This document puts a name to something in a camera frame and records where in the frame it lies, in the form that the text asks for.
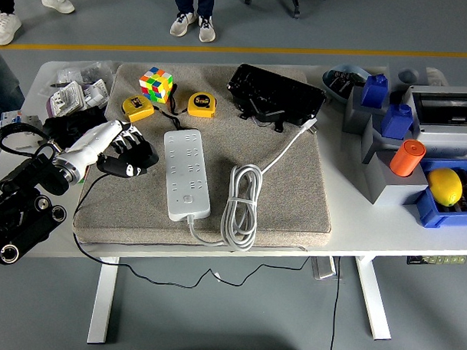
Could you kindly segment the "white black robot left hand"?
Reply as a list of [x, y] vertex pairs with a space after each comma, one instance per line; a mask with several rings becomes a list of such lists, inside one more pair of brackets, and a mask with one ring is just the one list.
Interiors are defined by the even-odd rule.
[[69, 183], [77, 183], [92, 164], [103, 173], [128, 178], [147, 173], [158, 161], [155, 148], [134, 125], [112, 120], [91, 128], [58, 154], [54, 164]]

